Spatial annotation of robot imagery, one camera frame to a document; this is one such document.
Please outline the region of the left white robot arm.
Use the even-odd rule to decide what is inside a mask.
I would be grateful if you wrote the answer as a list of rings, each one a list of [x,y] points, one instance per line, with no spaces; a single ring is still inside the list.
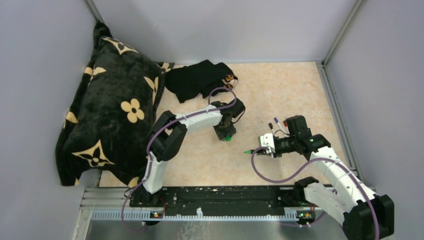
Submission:
[[[179,152],[185,137],[204,128],[213,127],[220,141],[229,141],[237,132],[234,124],[246,110],[238,98],[230,103],[215,101],[207,107],[187,113],[173,114],[165,111],[153,125],[146,147],[147,167],[141,180],[141,200],[149,207],[160,202],[159,191],[168,161]]]

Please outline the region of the white pen with clip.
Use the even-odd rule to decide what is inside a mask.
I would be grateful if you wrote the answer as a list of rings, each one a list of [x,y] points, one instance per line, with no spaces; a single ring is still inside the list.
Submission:
[[[279,130],[281,130],[283,133],[285,133],[285,128],[282,126],[282,124],[280,123],[280,121],[275,117],[274,121],[276,123],[276,125],[278,126]]]

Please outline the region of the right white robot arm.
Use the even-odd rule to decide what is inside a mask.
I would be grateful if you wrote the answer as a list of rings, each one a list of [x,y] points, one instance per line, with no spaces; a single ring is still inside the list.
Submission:
[[[349,240],[381,240],[394,234],[395,205],[388,195],[378,195],[366,186],[338,157],[331,143],[321,134],[313,135],[302,115],[275,119],[280,130],[287,128],[285,137],[267,133],[259,136],[259,147],[251,152],[251,158],[265,155],[272,158],[283,154],[298,153],[307,162],[286,179],[273,180],[261,174],[254,159],[254,172],[263,180],[281,184],[296,177],[307,166],[318,169],[333,187],[327,189],[313,177],[295,183],[293,200],[299,206],[309,203],[320,207],[335,219]]]

